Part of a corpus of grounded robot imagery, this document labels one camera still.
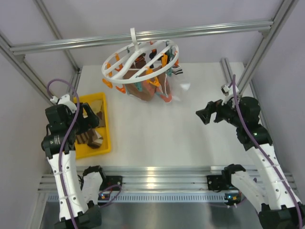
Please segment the brown striped sock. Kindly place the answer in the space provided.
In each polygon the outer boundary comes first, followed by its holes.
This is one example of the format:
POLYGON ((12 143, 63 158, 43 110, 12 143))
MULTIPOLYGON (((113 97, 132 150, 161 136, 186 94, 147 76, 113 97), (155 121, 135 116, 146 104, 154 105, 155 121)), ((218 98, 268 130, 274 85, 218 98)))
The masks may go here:
POLYGON ((103 137, 95 129, 90 129, 85 133, 76 135, 76 141, 78 144, 86 144, 92 149, 97 149, 102 146, 103 137))

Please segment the white round sock hanger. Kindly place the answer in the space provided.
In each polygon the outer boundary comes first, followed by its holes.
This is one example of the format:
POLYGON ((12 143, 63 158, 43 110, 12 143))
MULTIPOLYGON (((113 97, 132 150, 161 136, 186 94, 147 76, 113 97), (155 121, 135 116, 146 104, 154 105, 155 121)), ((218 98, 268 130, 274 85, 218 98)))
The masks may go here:
MULTIPOLYGON (((179 65, 178 45, 169 39, 138 42, 135 28, 131 28, 130 33, 132 43, 117 50, 103 63, 102 82, 123 94, 128 94, 124 86, 126 83, 136 83, 141 91, 140 82, 149 79, 161 83, 164 88, 164 80, 172 75, 172 67, 179 65)), ((155 93, 155 86, 147 85, 155 93)))

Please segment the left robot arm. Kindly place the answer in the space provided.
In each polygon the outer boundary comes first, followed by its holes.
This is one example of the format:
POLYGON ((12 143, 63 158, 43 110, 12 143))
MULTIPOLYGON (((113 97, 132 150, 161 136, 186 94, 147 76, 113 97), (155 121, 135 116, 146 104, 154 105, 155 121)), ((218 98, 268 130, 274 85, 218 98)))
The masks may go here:
POLYGON ((60 213, 56 229, 93 229, 102 224, 98 206, 100 189, 108 179, 101 166, 88 167, 79 181, 75 141, 78 135, 97 127, 99 119, 88 103, 74 103, 69 94, 51 98, 46 108, 46 136, 41 147, 56 182, 60 213))

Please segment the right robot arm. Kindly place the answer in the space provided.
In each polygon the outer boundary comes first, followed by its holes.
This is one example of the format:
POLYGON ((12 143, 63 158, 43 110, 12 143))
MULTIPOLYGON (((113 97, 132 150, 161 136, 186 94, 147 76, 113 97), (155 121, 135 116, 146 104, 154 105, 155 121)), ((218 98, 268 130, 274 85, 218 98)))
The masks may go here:
POLYGON ((222 170, 227 189, 238 189, 255 208, 264 229, 301 229, 305 225, 305 206, 292 190, 275 155, 268 131, 259 123, 261 108, 252 97, 243 97, 239 109, 233 100, 210 101, 196 115, 207 125, 211 115, 215 123, 226 121, 236 128, 236 135, 259 173, 263 187, 250 178, 242 165, 230 164, 222 170))

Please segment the tan beige sock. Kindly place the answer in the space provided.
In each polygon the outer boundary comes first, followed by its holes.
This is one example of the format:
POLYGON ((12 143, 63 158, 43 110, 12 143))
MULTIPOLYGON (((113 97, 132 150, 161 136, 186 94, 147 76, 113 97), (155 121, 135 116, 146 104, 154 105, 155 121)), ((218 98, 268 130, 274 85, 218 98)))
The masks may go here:
POLYGON ((102 111, 103 100, 94 100, 90 103, 92 111, 96 114, 102 111))

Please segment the yellow plastic tray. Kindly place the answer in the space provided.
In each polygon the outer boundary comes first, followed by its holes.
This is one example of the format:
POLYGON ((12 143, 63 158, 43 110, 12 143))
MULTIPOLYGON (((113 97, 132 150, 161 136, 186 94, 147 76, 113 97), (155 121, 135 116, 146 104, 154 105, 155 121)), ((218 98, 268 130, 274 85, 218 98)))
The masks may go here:
POLYGON ((89 127, 83 134, 77 135, 75 148, 76 158, 87 158, 107 154, 111 151, 110 128, 107 102, 104 93, 80 96, 82 105, 88 104, 98 117, 98 125, 89 127))

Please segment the pink coral hanging sock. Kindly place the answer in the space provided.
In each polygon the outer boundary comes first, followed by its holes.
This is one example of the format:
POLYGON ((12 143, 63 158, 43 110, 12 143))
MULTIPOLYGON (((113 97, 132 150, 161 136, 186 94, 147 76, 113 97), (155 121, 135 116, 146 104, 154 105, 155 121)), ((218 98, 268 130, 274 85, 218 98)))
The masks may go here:
POLYGON ((170 89, 170 85, 168 82, 168 79, 165 78, 164 80, 164 88, 162 88, 162 84, 159 83, 154 83, 152 82, 150 79, 146 80, 146 82, 149 85, 153 85, 155 86, 155 94, 157 94, 165 103, 170 103, 172 101, 172 94, 171 94, 171 89, 170 89))

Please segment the white striped hanging sock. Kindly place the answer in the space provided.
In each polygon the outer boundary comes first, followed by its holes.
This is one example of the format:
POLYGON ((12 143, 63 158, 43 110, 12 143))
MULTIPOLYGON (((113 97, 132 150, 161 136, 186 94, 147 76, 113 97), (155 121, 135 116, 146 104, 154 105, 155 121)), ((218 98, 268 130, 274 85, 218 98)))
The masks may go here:
POLYGON ((181 66, 174 66, 172 67, 172 74, 174 75, 179 75, 179 74, 183 74, 183 69, 181 66))

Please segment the brown hanging sock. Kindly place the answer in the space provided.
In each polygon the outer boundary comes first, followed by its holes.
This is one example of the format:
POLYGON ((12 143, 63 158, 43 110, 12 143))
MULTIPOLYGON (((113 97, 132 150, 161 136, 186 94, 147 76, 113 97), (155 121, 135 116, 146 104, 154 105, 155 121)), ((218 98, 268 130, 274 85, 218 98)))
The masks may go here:
POLYGON ((142 101, 149 102, 153 98, 153 93, 148 89, 146 82, 140 82, 140 86, 142 87, 141 91, 137 88, 136 83, 126 83, 124 86, 129 95, 133 95, 142 101))

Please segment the aluminium top crossbar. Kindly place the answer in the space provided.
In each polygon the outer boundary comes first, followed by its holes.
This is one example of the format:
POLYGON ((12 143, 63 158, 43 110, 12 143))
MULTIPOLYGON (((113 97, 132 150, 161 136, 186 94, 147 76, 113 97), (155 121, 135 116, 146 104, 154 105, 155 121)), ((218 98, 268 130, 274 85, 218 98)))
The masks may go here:
MULTIPOLYGON (((271 29, 273 23, 274 22, 272 20, 250 20, 157 31, 136 31, 135 38, 138 42, 146 42, 173 38, 210 36, 227 33, 268 31, 271 29)), ((14 54, 28 54, 105 46, 131 41, 132 34, 126 33, 76 39, 59 39, 51 42, 16 44, 10 47, 10 51, 12 51, 14 54)))

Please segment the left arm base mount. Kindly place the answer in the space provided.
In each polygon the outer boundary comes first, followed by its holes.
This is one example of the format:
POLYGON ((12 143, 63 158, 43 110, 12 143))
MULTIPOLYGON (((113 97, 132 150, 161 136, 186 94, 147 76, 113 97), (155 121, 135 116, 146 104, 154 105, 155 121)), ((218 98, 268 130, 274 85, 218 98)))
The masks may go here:
POLYGON ((122 176, 106 176, 106 178, 103 180, 100 191, 105 190, 106 188, 113 186, 113 185, 122 185, 122 176))

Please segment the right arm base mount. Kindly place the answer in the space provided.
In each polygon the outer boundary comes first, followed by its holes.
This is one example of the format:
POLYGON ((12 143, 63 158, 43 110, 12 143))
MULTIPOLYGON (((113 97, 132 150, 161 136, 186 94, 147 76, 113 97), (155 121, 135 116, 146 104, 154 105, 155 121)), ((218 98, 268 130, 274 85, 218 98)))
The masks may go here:
POLYGON ((229 189, 222 175, 208 175, 206 178, 209 191, 221 192, 229 189))

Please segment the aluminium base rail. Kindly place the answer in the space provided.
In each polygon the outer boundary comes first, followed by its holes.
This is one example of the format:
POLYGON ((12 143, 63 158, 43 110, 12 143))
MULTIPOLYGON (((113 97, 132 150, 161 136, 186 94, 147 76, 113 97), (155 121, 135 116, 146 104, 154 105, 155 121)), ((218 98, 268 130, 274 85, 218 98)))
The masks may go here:
POLYGON ((116 201, 140 202, 227 202, 238 190, 209 189, 210 177, 221 175, 223 166, 211 167, 114 167, 103 168, 122 187, 116 201))

